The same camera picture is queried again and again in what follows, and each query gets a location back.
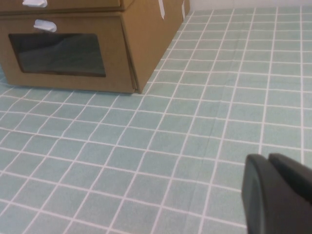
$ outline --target cardboard drawer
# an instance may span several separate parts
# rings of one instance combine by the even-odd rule
[[[0,14],[124,10],[133,0],[0,0]]]
[[[55,32],[34,28],[36,20],[54,24]],[[118,14],[7,16],[0,19],[0,31],[0,63],[11,84],[125,93],[135,89]]]

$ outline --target white plastic handle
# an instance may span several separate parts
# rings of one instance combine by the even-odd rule
[[[35,21],[34,28],[44,30],[44,31],[48,31],[48,32],[56,32],[56,30],[57,30],[57,26],[55,23],[50,22],[50,21],[41,20],[41,19],[37,19]]]
[[[23,5],[29,7],[46,7],[48,2],[47,0],[24,0]]]

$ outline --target wall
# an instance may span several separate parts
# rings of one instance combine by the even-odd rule
[[[191,0],[193,10],[312,5],[312,0]]]

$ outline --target black object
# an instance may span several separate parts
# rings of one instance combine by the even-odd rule
[[[300,163],[248,155],[242,199],[248,234],[312,234],[312,170]]]

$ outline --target white tape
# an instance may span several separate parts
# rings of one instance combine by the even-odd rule
[[[183,4],[182,4],[182,15],[183,15],[183,20],[185,19],[185,2],[183,1]]]
[[[162,19],[165,18],[165,8],[162,0],[158,0]]]

